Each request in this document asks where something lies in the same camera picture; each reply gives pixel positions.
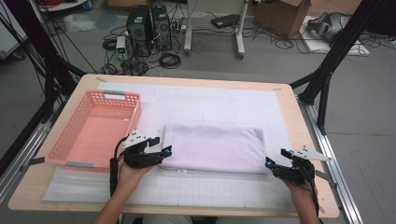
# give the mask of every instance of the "computer tower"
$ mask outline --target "computer tower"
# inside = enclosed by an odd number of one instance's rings
[[[154,38],[158,50],[172,48],[170,21],[165,6],[151,8]]]
[[[126,22],[126,29],[132,45],[133,55],[149,56],[149,44],[153,39],[153,30],[148,6],[132,6]]]

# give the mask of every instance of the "robotic hand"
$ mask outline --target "robotic hand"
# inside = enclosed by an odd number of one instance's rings
[[[124,142],[122,146],[125,149],[117,156],[118,148],[122,142]],[[114,157],[110,159],[110,195],[113,195],[117,187],[120,160],[123,159],[132,168],[142,169],[161,164],[165,158],[172,155],[172,146],[162,149],[161,152],[145,153],[147,146],[153,147],[159,143],[160,137],[147,138],[137,130],[117,143]]]
[[[280,154],[291,160],[291,167],[276,164],[273,160],[266,157],[265,166],[270,169],[273,175],[294,185],[301,186],[309,184],[318,215],[318,196],[315,193],[315,166],[310,160],[331,161],[332,158],[326,157],[315,150],[303,147],[297,151],[287,151],[282,148]]]

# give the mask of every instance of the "white paper sheet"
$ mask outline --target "white paper sheet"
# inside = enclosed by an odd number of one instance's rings
[[[280,149],[291,149],[276,95],[270,91],[101,83],[101,90],[136,91],[142,96],[138,129],[163,138],[168,122],[261,127],[268,156],[290,166]],[[163,142],[147,151],[159,151]],[[108,200],[108,174],[57,169],[44,201]],[[292,209],[288,190],[271,175],[151,171],[129,203]]]

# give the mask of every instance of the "cardboard box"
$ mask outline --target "cardboard box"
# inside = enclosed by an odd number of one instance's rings
[[[270,29],[284,38],[297,35],[311,6],[322,0],[277,0],[272,4],[259,3],[254,14],[254,24]]]
[[[325,11],[353,15],[360,3],[361,0],[323,0],[319,5],[309,8],[308,15],[320,16]]]
[[[133,5],[151,6],[151,0],[107,0],[107,5],[111,10],[130,11]]]

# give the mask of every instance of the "gray floor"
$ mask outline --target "gray floor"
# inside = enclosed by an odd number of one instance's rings
[[[103,10],[88,12],[94,21]],[[196,22],[209,26],[209,17]],[[125,23],[119,18],[107,30],[74,33],[71,38],[97,70],[104,63],[102,37]],[[91,68],[64,39],[71,62],[83,70]],[[245,38],[246,57],[236,56],[233,36],[195,33],[190,57],[179,53],[182,64],[176,70],[162,70],[163,77],[184,77],[252,82],[291,83],[313,72],[325,55],[302,54],[297,48],[279,49],[270,37]],[[395,56],[396,50],[368,47],[369,57],[347,56],[336,70],[330,89],[326,131],[346,182],[364,223],[394,223],[396,181],[393,173],[396,153]],[[44,98],[28,60],[0,62],[0,155],[6,152]],[[157,70],[148,76],[157,77]],[[0,205],[2,223],[82,223],[94,213],[35,213],[10,211],[6,198]],[[298,223],[297,219],[269,219],[265,223]],[[342,217],[324,223],[345,223]]]

